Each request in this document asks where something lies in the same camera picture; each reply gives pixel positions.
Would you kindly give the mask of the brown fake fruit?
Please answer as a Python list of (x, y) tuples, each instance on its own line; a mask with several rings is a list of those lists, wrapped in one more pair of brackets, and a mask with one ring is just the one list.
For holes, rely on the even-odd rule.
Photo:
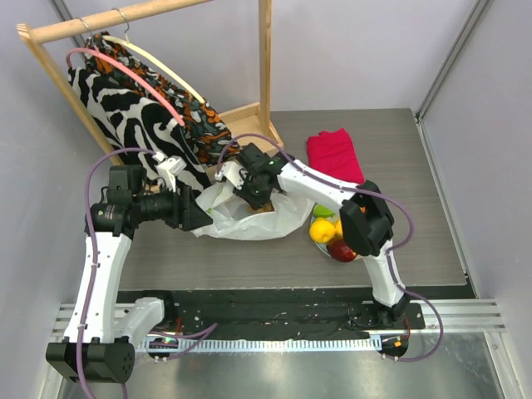
[(271, 201), (269, 201), (267, 204), (264, 204), (258, 208), (253, 208), (251, 205), (248, 206), (248, 211), (253, 214), (261, 214), (261, 213), (267, 213), (267, 212), (274, 212), (274, 207)]

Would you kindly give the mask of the white plastic bag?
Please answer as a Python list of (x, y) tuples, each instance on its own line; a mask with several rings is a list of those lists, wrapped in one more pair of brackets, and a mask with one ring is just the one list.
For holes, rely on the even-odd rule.
[(301, 195), (271, 195), (270, 211), (258, 212), (233, 193), (229, 183), (216, 183), (203, 191), (196, 203), (213, 223), (192, 234), (216, 239), (261, 241), (283, 238), (303, 226), (311, 214), (314, 202)]

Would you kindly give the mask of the green fake fruit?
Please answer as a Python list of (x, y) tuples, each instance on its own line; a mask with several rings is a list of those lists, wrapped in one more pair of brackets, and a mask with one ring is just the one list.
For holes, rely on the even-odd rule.
[(328, 209), (327, 207), (321, 205), (321, 204), (316, 204), (314, 207), (313, 207), (313, 217), (318, 219), (318, 218), (324, 218), (324, 219), (327, 219), (327, 218), (333, 218), (334, 216), (336, 215), (336, 213), (330, 209)]

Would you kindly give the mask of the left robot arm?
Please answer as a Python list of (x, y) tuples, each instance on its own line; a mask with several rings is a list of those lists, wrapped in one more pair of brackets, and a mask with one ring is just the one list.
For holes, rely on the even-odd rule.
[(121, 272), (140, 224), (162, 220), (191, 231), (212, 222), (193, 190), (178, 181), (184, 171), (179, 157), (159, 162), (160, 188), (152, 194), (141, 165), (110, 168), (109, 184), (86, 217), (86, 260), (71, 320), (62, 340), (46, 351), (46, 360), (65, 378), (82, 385), (124, 384), (142, 340), (154, 329), (166, 332), (176, 324), (178, 310), (167, 291), (145, 292), (120, 321), (115, 310)]

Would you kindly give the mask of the dark red fake apple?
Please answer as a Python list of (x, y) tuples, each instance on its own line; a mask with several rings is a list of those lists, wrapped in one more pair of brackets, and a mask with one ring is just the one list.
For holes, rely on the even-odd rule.
[(327, 243), (326, 248), (330, 257), (338, 262), (352, 262), (357, 257), (357, 253), (354, 252), (342, 238), (332, 239)]

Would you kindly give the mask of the yellow fake orange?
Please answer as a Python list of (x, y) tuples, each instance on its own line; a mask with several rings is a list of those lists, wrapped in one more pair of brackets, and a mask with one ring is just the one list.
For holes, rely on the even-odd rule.
[(328, 243), (335, 237), (336, 232), (335, 224), (323, 218), (315, 219), (308, 231), (310, 238), (319, 244)]

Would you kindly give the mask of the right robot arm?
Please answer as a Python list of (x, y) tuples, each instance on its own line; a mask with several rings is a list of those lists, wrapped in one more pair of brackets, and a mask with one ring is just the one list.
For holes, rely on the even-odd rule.
[(409, 298), (393, 253), (394, 218), (375, 183), (338, 180), (281, 151), (267, 155), (254, 144), (246, 145), (236, 161), (240, 181), (234, 192), (252, 208), (265, 205), (277, 190), (301, 195), (338, 214), (345, 244), (362, 256), (370, 276), (378, 323), (394, 328), (404, 320)]

